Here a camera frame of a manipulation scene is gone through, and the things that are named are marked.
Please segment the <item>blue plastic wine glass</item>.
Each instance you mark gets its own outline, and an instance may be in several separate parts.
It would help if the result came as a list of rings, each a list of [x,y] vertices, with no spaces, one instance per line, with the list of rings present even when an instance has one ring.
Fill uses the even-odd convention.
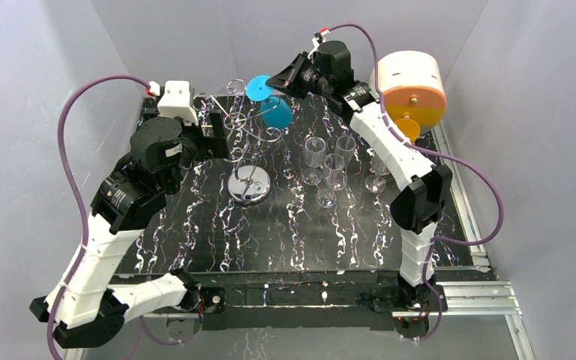
[[[266,84],[268,75],[252,78],[246,86],[245,94],[254,103],[259,104],[260,115],[269,128],[284,129],[293,123],[293,112],[286,101],[272,92],[274,89]]]

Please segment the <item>clear champagne flute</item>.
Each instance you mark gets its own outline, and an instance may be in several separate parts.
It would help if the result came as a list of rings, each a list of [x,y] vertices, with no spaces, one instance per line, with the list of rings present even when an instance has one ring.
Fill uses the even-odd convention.
[[[343,166],[347,167],[353,159],[356,150],[356,141],[352,136],[344,135],[337,138],[334,153],[343,160]]]

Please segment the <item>clear wine glass front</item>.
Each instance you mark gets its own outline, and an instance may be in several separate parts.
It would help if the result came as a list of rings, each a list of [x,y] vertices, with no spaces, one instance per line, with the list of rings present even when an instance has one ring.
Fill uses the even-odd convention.
[[[344,172],[345,160],[339,154],[328,154],[322,164],[322,176],[325,187],[318,190],[316,201],[320,207],[329,209],[337,202],[337,191],[343,190],[347,183]]]

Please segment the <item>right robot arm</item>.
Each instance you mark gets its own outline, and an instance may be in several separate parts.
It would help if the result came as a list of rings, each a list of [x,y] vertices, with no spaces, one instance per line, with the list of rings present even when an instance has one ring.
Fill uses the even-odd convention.
[[[390,205],[402,237],[394,298],[406,308],[425,303],[435,283],[430,242],[453,175],[447,166],[436,165],[416,150],[400,124],[433,127],[443,117],[446,96],[436,59],[415,50],[393,52],[362,82],[354,77],[346,44],[329,40],[299,53],[266,83],[293,98],[324,97],[330,110],[385,164],[400,191]]]

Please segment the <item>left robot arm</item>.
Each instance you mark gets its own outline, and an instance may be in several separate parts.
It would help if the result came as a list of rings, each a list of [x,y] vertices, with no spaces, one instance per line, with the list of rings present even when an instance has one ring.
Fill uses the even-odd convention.
[[[91,203],[88,231],[60,284],[35,298],[31,312],[49,326],[49,341],[64,349],[95,348],[114,338],[125,323],[162,308],[220,314],[226,294],[176,269],[137,285],[110,281],[128,248],[151,219],[177,194],[185,171],[229,154],[222,116],[208,114],[212,134],[179,117],[144,121],[130,138],[130,150],[103,180]]]

